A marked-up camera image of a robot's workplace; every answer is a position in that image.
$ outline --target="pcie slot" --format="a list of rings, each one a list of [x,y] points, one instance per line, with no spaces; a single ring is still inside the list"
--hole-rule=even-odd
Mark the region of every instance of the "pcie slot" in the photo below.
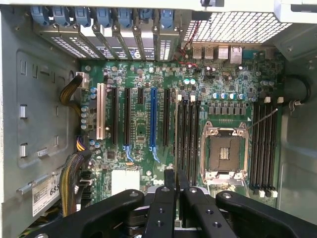
[[[182,160],[182,148],[183,148],[183,102],[178,103],[178,116],[177,116],[177,162],[179,164],[178,169],[183,170],[184,164]]]
[[[157,138],[157,110],[158,110],[158,90],[151,88],[151,114],[150,114],[150,151],[153,153],[154,159],[159,162],[156,152]]]
[[[199,111],[200,111],[200,101],[196,102],[194,110],[194,120],[193,120],[193,162],[192,162],[192,186],[196,186],[197,183],[197,163],[198,163],[198,138],[199,138]]]
[[[118,89],[112,88],[112,143],[118,143]]]
[[[138,104],[142,105],[144,103],[144,89],[138,88]]]
[[[130,145],[131,126],[131,89],[124,89],[124,140],[123,145]]]
[[[169,107],[170,90],[164,89],[164,112],[163,112],[163,146],[168,146],[168,128],[169,128]]]
[[[106,85],[97,84],[97,140],[106,137]]]
[[[194,104],[195,102],[190,102],[188,105],[188,126],[187,126],[187,137],[186,137],[186,141],[187,141],[187,154],[186,154],[186,175],[188,178],[189,183],[191,183],[190,177],[191,177],[191,169],[192,167],[192,162],[193,162],[193,158],[192,158],[192,127],[193,127],[193,110],[194,110]]]

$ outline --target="cable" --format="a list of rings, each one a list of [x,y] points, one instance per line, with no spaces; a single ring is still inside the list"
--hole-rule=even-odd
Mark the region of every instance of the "cable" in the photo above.
[[[153,157],[154,157],[154,159],[155,159],[158,163],[160,163],[159,158],[158,158],[158,155],[157,155],[157,149],[156,149],[156,147],[153,148]]]
[[[247,128],[247,130],[249,130],[250,128],[252,128],[253,126],[259,124],[261,121],[265,120],[266,118],[270,117],[271,115],[273,115],[274,113],[276,113],[278,111],[277,108],[275,108],[270,114],[266,115],[265,117],[263,117],[262,119],[258,120],[256,123],[254,123],[253,125],[249,126]]]
[[[60,103],[64,106],[72,107],[76,113],[80,116],[81,111],[77,103],[74,101],[71,101],[70,98],[76,91],[76,89],[80,86],[80,84],[83,81],[83,77],[80,75],[77,75],[74,77],[73,80],[70,81],[69,84],[66,85],[66,87],[63,88],[63,90],[60,93],[59,100]]]

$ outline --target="wire bundle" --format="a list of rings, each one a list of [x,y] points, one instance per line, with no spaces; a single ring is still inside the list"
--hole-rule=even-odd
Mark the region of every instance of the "wire bundle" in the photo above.
[[[84,151],[84,150],[87,150],[86,146],[84,145],[83,143],[83,138],[81,136],[78,136],[77,137],[77,140],[76,140],[76,148],[78,151]]]
[[[75,185],[80,167],[91,157],[89,150],[69,155],[63,166],[59,179],[59,194],[62,203],[63,216],[76,212]]]
[[[64,106],[72,107],[76,113],[80,116],[81,111],[77,103],[75,101],[71,101],[70,98],[76,91],[76,89],[80,86],[80,84],[83,81],[83,77],[80,75],[77,75],[74,77],[73,80],[70,81],[70,83],[63,88],[62,92],[60,93],[59,100]]]

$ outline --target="screw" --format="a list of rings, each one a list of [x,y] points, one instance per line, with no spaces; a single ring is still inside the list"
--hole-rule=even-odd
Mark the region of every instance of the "screw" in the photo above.
[[[39,234],[35,238],[49,238],[47,234]]]
[[[191,187],[191,188],[189,189],[189,191],[192,192],[192,193],[195,193],[195,192],[197,192],[197,189],[194,188],[194,187]]]
[[[138,194],[137,192],[132,192],[132,193],[130,194],[130,197],[137,197],[137,196],[139,196],[139,194]]]
[[[230,194],[230,193],[227,193],[227,192],[223,193],[222,196],[225,197],[225,198],[227,198],[227,199],[229,199],[229,198],[232,197],[231,194]]]
[[[161,191],[163,191],[163,192],[168,192],[168,191],[169,191],[169,188],[168,188],[168,187],[164,187],[164,188],[161,189]]]
[[[288,52],[292,52],[293,47],[292,47],[292,46],[289,46],[289,47],[286,48],[286,50],[287,50]]]

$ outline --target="blue pcie slot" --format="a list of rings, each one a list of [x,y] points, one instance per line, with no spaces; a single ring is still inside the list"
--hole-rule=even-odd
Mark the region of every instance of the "blue pcie slot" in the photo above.
[[[150,114],[150,147],[154,159],[160,163],[157,156],[156,138],[157,138],[157,110],[158,110],[158,90],[151,88],[151,114]]]

